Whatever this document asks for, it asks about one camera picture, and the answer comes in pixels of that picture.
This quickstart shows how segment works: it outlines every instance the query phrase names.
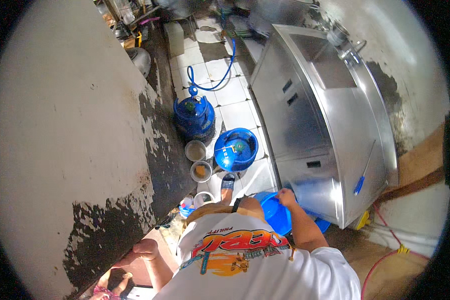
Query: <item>blue gas hose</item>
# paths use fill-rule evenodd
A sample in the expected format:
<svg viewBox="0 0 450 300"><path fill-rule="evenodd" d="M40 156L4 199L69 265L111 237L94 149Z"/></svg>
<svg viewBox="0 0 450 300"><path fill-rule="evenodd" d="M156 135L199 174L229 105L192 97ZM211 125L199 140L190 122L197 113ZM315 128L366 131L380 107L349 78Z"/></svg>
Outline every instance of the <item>blue gas hose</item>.
<svg viewBox="0 0 450 300"><path fill-rule="evenodd" d="M198 87L198 88L200 88L200 89L202 89L202 90L205 90L205 91L212 91L212 90L216 89L219 85L222 84L222 82L225 80L225 78L227 77L228 73L230 72L230 68L232 67L232 63L233 63L233 60L234 60L234 58L235 58L235 39L232 39L232 43L233 43L233 54L232 54L232 58L230 59L230 64L228 65L228 69L226 70L226 73L225 73L225 75L223 76L222 80L220 80L220 82L219 82L216 86L214 86L214 87L210 87L210 88L201 87L201 86L199 86L198 84L196 84L195 81L194 81L194 77L193 77L193 68L192 68L192 66L188 66L187 69L186 69L186 74L188 75L188 78L189 78L190 81L192 82L192 86Z"/></svg>

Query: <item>blue screwdriver handle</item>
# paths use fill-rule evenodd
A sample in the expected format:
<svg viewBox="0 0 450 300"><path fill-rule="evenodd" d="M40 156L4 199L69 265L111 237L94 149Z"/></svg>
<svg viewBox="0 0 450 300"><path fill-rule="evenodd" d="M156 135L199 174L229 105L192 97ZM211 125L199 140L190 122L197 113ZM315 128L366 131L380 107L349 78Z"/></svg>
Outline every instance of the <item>blue screwdriver handle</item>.
<svg viewBox="0 0 450 300"><path fill-rule="evenodd" d="M357 196L360 193L360 190L362 189L363 181L365 180L365 176L360 176L360 179L358 180L358 183L356 184L355 189L353 190L353 194Z"/></svg>

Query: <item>white t-shirt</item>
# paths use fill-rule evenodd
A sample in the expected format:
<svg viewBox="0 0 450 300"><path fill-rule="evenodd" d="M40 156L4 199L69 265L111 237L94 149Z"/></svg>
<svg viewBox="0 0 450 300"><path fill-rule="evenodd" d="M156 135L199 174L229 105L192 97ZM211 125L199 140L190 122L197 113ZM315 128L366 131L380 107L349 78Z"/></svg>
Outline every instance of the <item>white t-shirt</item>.
<svg viewBox="0 0 450 300"><path fill-rule="evenodd" d="M260 219L207 214L178 244L181 265L153 299L360 299L360 281L342 253L296 249Z"/></svg>

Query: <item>red hose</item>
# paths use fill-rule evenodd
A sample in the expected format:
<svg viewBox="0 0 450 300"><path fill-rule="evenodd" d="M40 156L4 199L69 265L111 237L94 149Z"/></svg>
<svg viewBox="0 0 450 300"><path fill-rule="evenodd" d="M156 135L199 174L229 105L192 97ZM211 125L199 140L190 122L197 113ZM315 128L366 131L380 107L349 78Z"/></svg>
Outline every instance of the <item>red hose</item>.
<svg viewBox="0 0 450 300"><path fill-rule="evenodd" d="M382 215L381 215L380 212L378 211L378 208L377 208L377 206L375 205L375 203L373 203L372 206L373 206L373 209L375 210L375 213L377 213L378 217L379 217L380 220L383 222L383 224L384 224L385 226L388 226L387 222L385 222L384 218L382 217ZM402 242L401 242L400 239L395 235L395 232L394 232L393 230L391 230L391 229L388 229L388 230L390 230L392 236L397 240L398 244L399 244L400 246L402 246ZM366 289L366 287L367 287L367 283L368 283L368 281L369 281L369 279L370 279L370 275L372 275L373 270L375 270L375 268L378 266L378 264L381 263L382 261L384 261L385 258L387 258L387 257L389 257L389 256L392 256L392 255L394 255L394 254L397 254L397 253L398 253L398 250L395 250L395 251L392 251L392 252L388 253L387 255L385 255L385 256L383 256L382 258L380 258L380 259L373 265L373 267L370 269L370 271L369 271L368 274L366 275L365 281L363 282L362 292L361 292L361 295L360 295L360 299L361 299L361 300L364 299L364 298L363 298L363 295L365 294L365 289ZM408 251L408 253L411 253L411 254L413 254L413 255L419 256L419 257L421 257L421 258L423 258L423 259L426 259L426 260L430 260L429 257L427 257L427 256L425 256L425 255L422 255L422 254L420 254L420 253L411 251L411 250Z"/></svg>

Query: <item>person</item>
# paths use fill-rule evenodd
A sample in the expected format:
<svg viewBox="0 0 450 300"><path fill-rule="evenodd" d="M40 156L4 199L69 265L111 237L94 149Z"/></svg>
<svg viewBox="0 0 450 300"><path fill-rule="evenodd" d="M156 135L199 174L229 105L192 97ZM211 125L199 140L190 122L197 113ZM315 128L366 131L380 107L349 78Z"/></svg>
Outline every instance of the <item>person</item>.
<svg viewBox="0 0 450 300"><path fill-rule="evenodd" d="M130 272L123 274L123 280L119 283L119 285L113 290L109 290L108 279L110 279L112 269L109 269L105 272L105 274L103 274L102 277L100 277L97 285L93 288L93 296L90 300L121 300L120 294L127 288L129 279L133 277L133 274Z"/></svg>
<svg viewBox="0 0 450 300"><path fill-rule="evenodd" d="M222 180L222 201L196 209L180 238L172 273L157 243L143 239L128 259L142 257L161 299L360 299L360 281L342 253L329 247L290 189L277 197L292 219L294 246L273 231L254 198L230 206L234 176Z"/></svg>

